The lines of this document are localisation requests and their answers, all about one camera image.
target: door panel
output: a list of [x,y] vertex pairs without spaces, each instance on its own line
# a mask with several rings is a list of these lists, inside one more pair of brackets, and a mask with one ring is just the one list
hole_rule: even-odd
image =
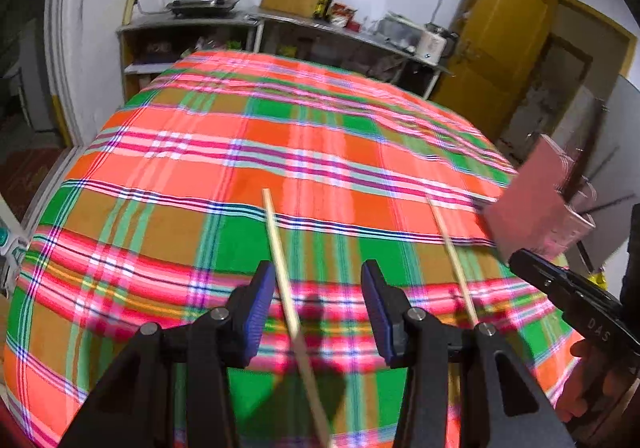
[[556,0],[478,0],[433,100],[491,141],[509,122],[548,35]]

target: screw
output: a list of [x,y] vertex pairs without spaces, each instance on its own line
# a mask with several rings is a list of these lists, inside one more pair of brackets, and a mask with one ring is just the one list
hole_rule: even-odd
[[229,317],[229,309],[226,307],[216,307],[212,309],[209,314],[215,321],[222,322]]
[[145,336],[151,336],[158,330],[158,324],[153,322],[147,322],[140,327],[140,332]]
[[478,330],[485,336],[493,336],[496,333],[495,325],[492,323],[478,323]]
[[421,322],[426,318],[427,312],[424,309],[420,309],[420,307],[411,307],[411,309],[406,312],[406,315],[412,320]]

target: chopstick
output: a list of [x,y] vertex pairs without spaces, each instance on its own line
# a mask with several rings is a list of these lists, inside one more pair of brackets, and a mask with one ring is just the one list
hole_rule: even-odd
[[318,384],[314,372],[311,368],[308,352],[306,352],[305,340],[300,333],[300,317],[293,304],[293,296],[291,291],[291,282],[289,281],[289,272],[287,271],[287,263],[280,242],[280,235],[276,225],[276,216],[273,211],[273,201],[271,200],[271,192],[268,188],[262,190],[262,200],[267,217],[267,234],[269,235],[269,245],[271,246],[271,256],[273,256],[273,264],[276,268],[276,279],[278,281],[278,290],[280,291],[280,301],[282,301],[282,309],[284,310],[289,337],[293,347],[293,354],[298,364],[298,370],[302,377],[302,383],[305,386],[306,398],[309,401],[309,408],[316,427],[316,433],[320,444],[324,448],[335,448],[331,438],[331,429],[329,420],[322,407],[320,394],[318,393]]
[[462,264],[460,264],[460,259],[458,258],[458,253],[453,247],[453,243],[451,241],[451,237],[449,236],[449,232],[447,231],[447,226],[444,223],[444,219],[442,218],[442,214],[440,213],[440,209],[438,206],[433,204],[430,196],[427,195],[425,197],[427,202],[431,206],[431,212],[433,213],[433,218],[436,221],[436,225],[438,226],[438,230],[444,239],[444,245],[447,248],[447,253],[449,254],[449,259],[453,264],[453,272],[456,274],[456,278],[458,279],[458,286],[460,287],[460,292],[462,293],[462,299],[465,301],[465,309],[466,313],[469,316],[469,321],[471,325],[474,327],[478,325],[478,314],[476,314],[476,308],[474,307],[473,300],[471,300],[471,294],[469,293],[469,288],[466,285],[465,272],[462,269]]

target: pink object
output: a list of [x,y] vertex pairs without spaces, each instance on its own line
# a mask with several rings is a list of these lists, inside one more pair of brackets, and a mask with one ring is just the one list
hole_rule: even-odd
[[[509,187],[484,210],[505,263],[523,247],[553,260],[595,228],[590,215],[578,215],[558,192],[572,166],[556,143],[542,135]],[[572,203],[583,208],[594,198],[595,191],[587,184]]]

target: wooden door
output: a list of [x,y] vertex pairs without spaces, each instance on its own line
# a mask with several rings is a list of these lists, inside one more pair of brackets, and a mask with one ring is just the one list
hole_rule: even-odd
[[550,31],[557,0],[478,0],[433,100],[491,141],[508,124]]

